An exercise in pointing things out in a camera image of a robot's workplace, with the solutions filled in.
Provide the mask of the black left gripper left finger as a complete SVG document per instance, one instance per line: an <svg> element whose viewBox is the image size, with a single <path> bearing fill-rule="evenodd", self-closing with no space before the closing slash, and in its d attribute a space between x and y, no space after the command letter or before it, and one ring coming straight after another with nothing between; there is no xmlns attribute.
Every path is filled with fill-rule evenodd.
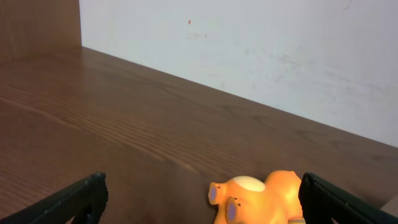
<svg viewBox="0 0 398 224"><path fill-rule="evenodd" d="M106 174L95 172L74 184L1 219L3 224L97 224L106 209Z"/></svg>

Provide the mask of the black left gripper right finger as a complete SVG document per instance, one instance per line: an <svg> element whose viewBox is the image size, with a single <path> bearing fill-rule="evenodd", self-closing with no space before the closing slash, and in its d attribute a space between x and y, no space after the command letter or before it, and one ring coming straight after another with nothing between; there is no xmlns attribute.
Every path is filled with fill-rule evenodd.
<svg viewBox="0 0 398 224"><path fill-rule="evenodd" d="M307 224L397 224L397 217L374 208L314 173L304 173L298 198Z"/></svg>

